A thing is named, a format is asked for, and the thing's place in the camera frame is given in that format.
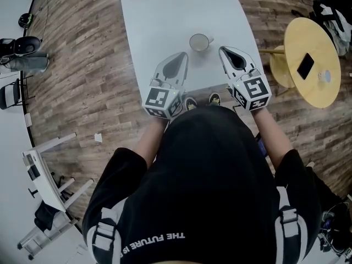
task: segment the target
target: black shoe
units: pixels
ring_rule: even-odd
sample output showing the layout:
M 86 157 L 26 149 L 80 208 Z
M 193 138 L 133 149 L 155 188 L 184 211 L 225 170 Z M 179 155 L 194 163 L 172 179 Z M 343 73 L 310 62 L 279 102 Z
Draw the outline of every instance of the black shoe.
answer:
M 185 106 L 187 111 L 190 111 L 191 109 L 197 108 L 197 102 L 194 98 L 188 97 L 185 100 Z
M 220 104 L 221 104 L 220 95 L 218 93 L 211 94 L 210 97 L 209 97 L 209 105 L 211 105 L 211 106 L 215 106 L 215 105 L 220 106 Z

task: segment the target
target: metal ladder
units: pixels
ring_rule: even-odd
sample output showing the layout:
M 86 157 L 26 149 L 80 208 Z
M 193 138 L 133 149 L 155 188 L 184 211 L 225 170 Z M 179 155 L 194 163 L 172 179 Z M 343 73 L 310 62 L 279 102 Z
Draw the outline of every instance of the metal ladder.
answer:
M 45 247 L 53 243 L 79 221 L 77 218 L 70 221 L 63 212 L 58 212 L 54 217 L 54 221 L 59 215 L 64 216 L 65 222 L 59 228 L 53 222 L 53 228 L 50 231 L 45 231 L 52 233 L 51 235 L 47 235 L 36 226 L 17 244 L 19 250 L 24 248 L 29 252 L 29 260 L 33 260 Z

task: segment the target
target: t-shirt sleeve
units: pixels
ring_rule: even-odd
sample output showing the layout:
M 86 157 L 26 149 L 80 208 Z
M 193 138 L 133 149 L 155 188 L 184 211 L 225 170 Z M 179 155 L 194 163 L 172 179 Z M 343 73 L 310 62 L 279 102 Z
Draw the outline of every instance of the t-shirt sleeve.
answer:
M 289 151 L 282 159 L 276 173 L 277 186 L 287 187 L 290 205 L 297 209 L 307 225 L 307 251 L 311 250 L 321 223 L 321 205 L 314 178 L 303 164 L 297 150 Z
M 82 223 L 83 236 L 97 224 L 103 207 L 112 208 L 138 188 L 147 171 L 145 160 L 137 153 L 118 148 L 101 175 Z

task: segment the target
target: person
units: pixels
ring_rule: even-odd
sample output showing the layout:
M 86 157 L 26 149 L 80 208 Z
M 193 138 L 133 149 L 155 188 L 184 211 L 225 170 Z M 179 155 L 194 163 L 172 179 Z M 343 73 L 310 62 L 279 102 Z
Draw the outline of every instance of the person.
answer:
M 49 66 L 49 54 L 41 51 L 34 52 L 22 57 L 14 57 L 8 63 L 0 65 L 0 73 L 11 73 L 23 70 L 45 72 Z
M 204 107 L 187 98 L 166 131 L 153 118 L 133 150 L 115 151 L 82 223 L 95 261 L 275 263 L 277 186 L 304 219 L 310 251 L 321 208 L 298 151 L 266 108 L 253 111 L 273 176 L 250 129 L 220 103 L 216 93 Z

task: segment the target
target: white table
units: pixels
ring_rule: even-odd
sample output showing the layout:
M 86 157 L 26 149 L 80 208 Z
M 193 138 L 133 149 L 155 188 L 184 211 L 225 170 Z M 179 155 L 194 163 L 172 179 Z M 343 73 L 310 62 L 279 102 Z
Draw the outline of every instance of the white table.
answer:
M 72 133 L 68 136 L 62 138 L 55 138 L 44 144 L 38 145 L 34 148 L 31 148 L 28 151 L 22 153 L 24 158 L 25 165 L 29 171 L 31 166 L 35 165 L 38 173 L 37 177 L 32 180 L 35 184 L 39 194 L 41 195 L 43 201 L 60 211 L 65 212 L 66 209 L 82 194 L 84 193 L 91 184 L 93 180 L 90 179 L 85 183 L 77 192 L 75 192 L 65 203 L 61 200 L 61 192 L 72 184 L 75 179 L 71 178 L 65 184 L 63 184 L 59 189 L 56 187 L 55 181 L 51 176 L 51 172 L 48 169 L 48 166 L 45 160 L 41 157 L 41 153 L 49 150 L 52 147 L 55 147 L 71 138 L 76 137 L 76 133 Z
M 219 48 L 229 46 L 251 56 L 263 73 L 259 52 L 238 0 L 121 0 L 127 37 L 142 100 L 146 100 L 158 64 L 186 52 L 185 92 L 227 84 Z M 194 52 L 196 33 L 214 37 L 205 53 Z

